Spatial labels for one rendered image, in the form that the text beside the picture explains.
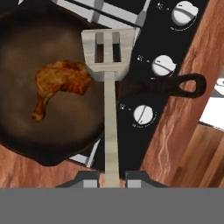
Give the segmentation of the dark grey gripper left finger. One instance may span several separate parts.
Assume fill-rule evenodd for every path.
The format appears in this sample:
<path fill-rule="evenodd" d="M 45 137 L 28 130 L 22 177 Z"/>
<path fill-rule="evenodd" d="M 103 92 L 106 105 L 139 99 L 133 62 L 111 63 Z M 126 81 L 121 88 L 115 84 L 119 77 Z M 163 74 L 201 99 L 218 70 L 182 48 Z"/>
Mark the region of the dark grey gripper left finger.
<path fill-rule="evenodd" d="M 59 187 L 99 188 L 99 178 L 98 171 L 79 171 L 74 179 L 59 185 Z"/>

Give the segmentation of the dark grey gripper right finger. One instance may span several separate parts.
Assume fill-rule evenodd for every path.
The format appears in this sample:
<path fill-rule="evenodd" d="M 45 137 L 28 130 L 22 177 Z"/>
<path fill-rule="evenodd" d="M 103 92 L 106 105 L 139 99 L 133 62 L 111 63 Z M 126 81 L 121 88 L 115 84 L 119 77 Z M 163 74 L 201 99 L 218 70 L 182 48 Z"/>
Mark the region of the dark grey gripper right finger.
<path fill-rule="evenodd" d="M 165 187 L 164 184 L 151 179 L 146 171 L 127 171 L 126 188 Z"/>

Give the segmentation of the pale wooden slotted spatula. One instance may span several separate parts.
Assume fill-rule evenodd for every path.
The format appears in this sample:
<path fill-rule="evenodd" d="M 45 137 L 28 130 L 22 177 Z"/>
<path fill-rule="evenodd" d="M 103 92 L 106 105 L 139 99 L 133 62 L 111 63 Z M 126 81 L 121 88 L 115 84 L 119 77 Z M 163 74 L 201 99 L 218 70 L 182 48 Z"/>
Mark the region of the pale wooden slotted spatula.
<path fill-rule="evenodd" d="M 85 63 L 96 81 L 104 82 L 105 186 L 120 186 L 116 82 L 129 71 L 136 30 L 97 29 L 81 33 Z"/>

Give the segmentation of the browned chicken drumstick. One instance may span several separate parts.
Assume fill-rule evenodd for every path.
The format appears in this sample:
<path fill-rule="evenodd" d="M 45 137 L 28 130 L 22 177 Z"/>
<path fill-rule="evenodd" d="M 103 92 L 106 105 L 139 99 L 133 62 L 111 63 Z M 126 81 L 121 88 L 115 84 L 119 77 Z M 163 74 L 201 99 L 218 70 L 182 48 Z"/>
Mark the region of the browned chicken drumstick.
<path fill-rule="evenodd" d="M 84 63 L 68 60 L 56 61 L 41 67 L 35 76 L 37 104 L 31 114 L 34 122 L 46 115 L 46 105 L 59 91 L 84 95 L 93 83 Z"/>

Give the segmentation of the white hob knob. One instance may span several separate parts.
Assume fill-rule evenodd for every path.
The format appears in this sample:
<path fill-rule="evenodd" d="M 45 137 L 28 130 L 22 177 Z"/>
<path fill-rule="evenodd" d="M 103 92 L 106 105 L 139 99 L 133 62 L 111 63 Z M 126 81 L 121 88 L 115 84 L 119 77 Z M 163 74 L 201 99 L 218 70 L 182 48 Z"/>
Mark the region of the white hob knob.
<path fill-rule="evenodd" d="M 133 116 L 138 124 L 144 125 L 152 120 L 153 110 L 150 106 L 140 105 L 135 109 Z"/>
<path fill-rule="evenodd" d="M 198 14 L 199 8 L 189 1 L 180 1 L 176 4 L 171 13 L 172 21 L 176 25 L 187 25 Z"/>
<path fill-rule="evenodd" d="M 167 55 L 157 56 L 151 63 L 152 72 L 157 76 L 166 76 L 173 73 L 176 66 L 172 58 Z"/>

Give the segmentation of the black cast iron pan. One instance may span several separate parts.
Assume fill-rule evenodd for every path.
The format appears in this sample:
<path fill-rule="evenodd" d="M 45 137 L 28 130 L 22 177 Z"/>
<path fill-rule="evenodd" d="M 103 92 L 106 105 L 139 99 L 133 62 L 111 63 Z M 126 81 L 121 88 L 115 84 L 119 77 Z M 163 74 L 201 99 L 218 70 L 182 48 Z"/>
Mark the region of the black cast iron pan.
<path fill-rule="evenodd" d="M 26 0 L 0 17 L 0 144 L 53 166 L 104 141 L 119 163 L 151 94 L 198 98 L 206 79 L 130 77 L 133 29 L 102 29 L 49 0 Z"/>

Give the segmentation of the black hob with grates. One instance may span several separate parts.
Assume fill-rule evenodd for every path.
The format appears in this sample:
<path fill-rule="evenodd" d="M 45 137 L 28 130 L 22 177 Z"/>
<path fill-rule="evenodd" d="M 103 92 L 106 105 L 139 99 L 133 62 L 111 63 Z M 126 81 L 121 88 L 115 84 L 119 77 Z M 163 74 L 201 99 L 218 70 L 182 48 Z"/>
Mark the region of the black hob with grates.
<path fill-rule="evenodd" d="M 152 0 L 152 6 L 146 11 L 143 31 L 131 56 L 130 72 L 116 85 L 121 175 L 140 169 L 170 96 L 198 98 L 206 91 L 207 82 L 202 75 L 190 73 L 179 76 L 178 71 L 208 0 L 186 0 L 198 7 L 199 12 L 183 26 L 172 21 L 172 10 L 180 1 Z M 160 55 L 172 58 L 177 65 L 173 73 L 157 76 L 152 72 L 151 63 Z M 133 116 L 140 105 L 150 106 L 153 110 L 152 120 L 144 125 L 138 124 Z"/>

